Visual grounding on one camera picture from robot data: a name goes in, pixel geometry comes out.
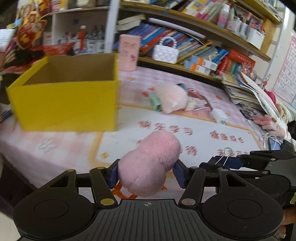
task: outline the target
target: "red book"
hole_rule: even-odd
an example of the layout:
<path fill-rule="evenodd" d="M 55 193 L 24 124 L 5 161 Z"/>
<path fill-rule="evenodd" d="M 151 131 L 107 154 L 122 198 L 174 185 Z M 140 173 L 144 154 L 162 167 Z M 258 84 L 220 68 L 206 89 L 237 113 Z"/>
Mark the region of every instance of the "red book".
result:
<path fill-rule="evenodd" d="M 225 70 L 228 61 L 229 61 L 229 58 L 226 56 L 224 59 L 222 59 L 221 64 L 219 64 L 217 70 L 219 71 Z"/>
<path fill-rule="evenodd" d="M 143 54 L 146 54 L 146 53 L 147 53 L 147 52 L 148 52 L 148 51 L 149 51 L 154 45 L 156 45 L 156 44 L 159 42 L 159 40 L 160 40 L 162 37 L 168 35 L 171 31 L 172 31 L 171 29 L 168 29 L 168 30 L 162 32 L 160 35 L 158 35 L 158 36 L 155 37 L 154 39 L 152 39 L 151 41 L 149 41 L 147 44 L 145 44 L 144 46 L 142 46 L 142 47 L 140 48 L 141 52 L 142 52 Z"/>
<path fill-rule="evenodd" d="M 233 60 L 235 60 L 236 62 L 238 62 L 240 64 L 247 63 L 248 65 L 250 65 L 251 68 L 254 68 L 255 63 L 256 63 L 254 60 L 252 60 L 248 56 L 246 56 L 234 49 L 231 49 L 229 51 L 228 57 L 232 58 Z"/>

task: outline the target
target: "bottle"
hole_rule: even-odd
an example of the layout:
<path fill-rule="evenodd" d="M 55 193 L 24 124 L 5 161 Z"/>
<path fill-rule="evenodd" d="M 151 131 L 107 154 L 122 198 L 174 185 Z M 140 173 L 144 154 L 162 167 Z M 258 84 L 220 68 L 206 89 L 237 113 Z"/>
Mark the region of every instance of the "bottle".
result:
<path fill-rule="evenodd" d="M 217 25 L 221 28 L 225 28 L 225 25 L 226 25 L 228 17 L 229 17 L 229 9 L 230 9 L 230 6 L 227 4 L 224 4 L 224 6 L 220 12 Z"/>

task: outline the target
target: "paper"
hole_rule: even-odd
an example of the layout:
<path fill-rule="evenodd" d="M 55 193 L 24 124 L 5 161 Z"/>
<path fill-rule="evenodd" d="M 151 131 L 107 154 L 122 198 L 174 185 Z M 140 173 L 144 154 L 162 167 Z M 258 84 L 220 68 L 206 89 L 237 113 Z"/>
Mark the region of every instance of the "paper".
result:
<path fill-rule="evenodd" d="M 14 33 L 14 29 L 0 29 L 0 52 L 6 51 Z"/>

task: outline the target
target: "pink stuffed animal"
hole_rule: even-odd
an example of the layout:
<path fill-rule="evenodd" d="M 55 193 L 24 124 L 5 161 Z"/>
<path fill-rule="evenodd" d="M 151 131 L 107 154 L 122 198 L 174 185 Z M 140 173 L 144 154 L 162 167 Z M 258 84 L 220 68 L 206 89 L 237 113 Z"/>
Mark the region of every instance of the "pink stuffed animal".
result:
<path fill-rule="evenodd" d="M 163 113 L 169 114 L 187 106 L 187 92 L 173 83 L 164 83 L 155 87 L 156 95 L 161 100 Z"/>
<path fill-rule="evenodd" d="M 180 151 L 181 144 L 171 132 L 152 132 L 119 161 L 120 185 L 127 188 L 133 198 L 158 193 L 163 188 L 166 173 L 178 160 Z"/>
<path fill-rule="evenodd" d="M 262 126 L 263 130 L 267 130 L 268 134 L 275 135 L 279 138 L 285 138 L 285 130 L 276 122 L 275 118 L 269 115 L 260 116 L 255 115 L 252 117 L 253 121 Z"/>

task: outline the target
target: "hand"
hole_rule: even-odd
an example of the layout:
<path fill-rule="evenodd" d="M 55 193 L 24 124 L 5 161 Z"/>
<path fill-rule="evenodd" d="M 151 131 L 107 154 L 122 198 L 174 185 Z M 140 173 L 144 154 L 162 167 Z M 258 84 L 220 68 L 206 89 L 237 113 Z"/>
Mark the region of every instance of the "hand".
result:
<path fill-rule="evenodd" d="M 284 210 L 284 219 L 283 222 L 276 234 L 277 238 L 285 238 L 286 236 L 286 227 L 285 225 L 296 223 L 296 206 L 290 207 Z"/>

